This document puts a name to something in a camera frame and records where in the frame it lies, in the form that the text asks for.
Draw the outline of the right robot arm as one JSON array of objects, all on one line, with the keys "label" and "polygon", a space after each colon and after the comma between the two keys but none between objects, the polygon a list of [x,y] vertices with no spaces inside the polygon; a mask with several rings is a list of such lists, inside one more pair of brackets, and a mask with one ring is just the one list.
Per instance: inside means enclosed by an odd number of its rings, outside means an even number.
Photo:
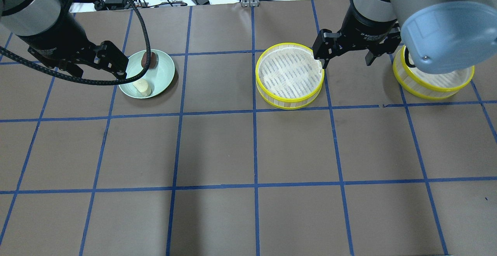
[{"label": "right robot arm", "polygon": [[400,43],[424,73],[443,74],[496,55],[496,0],[349,0],[340,30],[318,32],[314,59],[368,50],[366,64]]}]

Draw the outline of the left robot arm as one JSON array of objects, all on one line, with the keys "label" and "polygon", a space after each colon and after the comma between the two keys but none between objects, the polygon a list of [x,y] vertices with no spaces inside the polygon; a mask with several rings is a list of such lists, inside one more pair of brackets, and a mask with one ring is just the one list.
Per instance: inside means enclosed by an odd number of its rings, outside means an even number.
[{"label": "left robot arm", "polygon": [[113,42],[91,42],[69,12],[69,1],[1,0],[1,25],[28,45],[28,52],[46,68],[83,77],[81,65],[126,79],[128,58]]}]

